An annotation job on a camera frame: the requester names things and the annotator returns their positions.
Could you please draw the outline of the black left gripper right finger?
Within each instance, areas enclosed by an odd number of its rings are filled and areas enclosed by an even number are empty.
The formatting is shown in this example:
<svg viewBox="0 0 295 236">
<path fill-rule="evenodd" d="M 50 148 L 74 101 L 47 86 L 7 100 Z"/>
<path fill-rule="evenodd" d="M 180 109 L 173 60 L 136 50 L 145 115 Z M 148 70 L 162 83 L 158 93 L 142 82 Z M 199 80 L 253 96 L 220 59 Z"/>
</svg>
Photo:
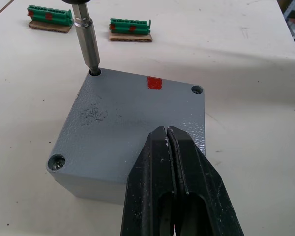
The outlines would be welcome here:
<svg viewBox="0 0 295 236">
<path fill-rule="evenodd" d="M 170 126 L 173 154 L 178 236 L 242 236 L 243 230 L 224 182 L 191 136 Z"/>
</svg>

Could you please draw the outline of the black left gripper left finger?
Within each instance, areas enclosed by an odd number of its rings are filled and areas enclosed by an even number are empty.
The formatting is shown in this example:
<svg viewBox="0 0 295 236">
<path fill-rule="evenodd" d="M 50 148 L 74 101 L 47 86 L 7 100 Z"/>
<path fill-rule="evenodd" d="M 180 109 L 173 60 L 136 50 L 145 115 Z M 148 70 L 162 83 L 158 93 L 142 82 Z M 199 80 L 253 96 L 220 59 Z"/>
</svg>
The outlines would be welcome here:
<svg viewBox="0 0 295 236">
<path fill-rule="evenodd" d="M 166 130 L 150 132 L 127 179 L 122 236 L 174 233 L 175 180 Z"/>
</svg>

